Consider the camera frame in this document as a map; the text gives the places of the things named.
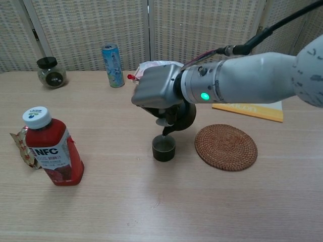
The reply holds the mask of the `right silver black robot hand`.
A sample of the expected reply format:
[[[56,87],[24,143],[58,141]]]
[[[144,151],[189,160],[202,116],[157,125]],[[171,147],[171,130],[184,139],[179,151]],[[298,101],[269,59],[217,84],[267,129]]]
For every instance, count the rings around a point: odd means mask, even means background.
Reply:
[[[176,64],[146,69],[134,89],[132,104],[159,118],[159,125],[173,126],[184,100],[180,83],[176,81],[180,74],[181,67]]]

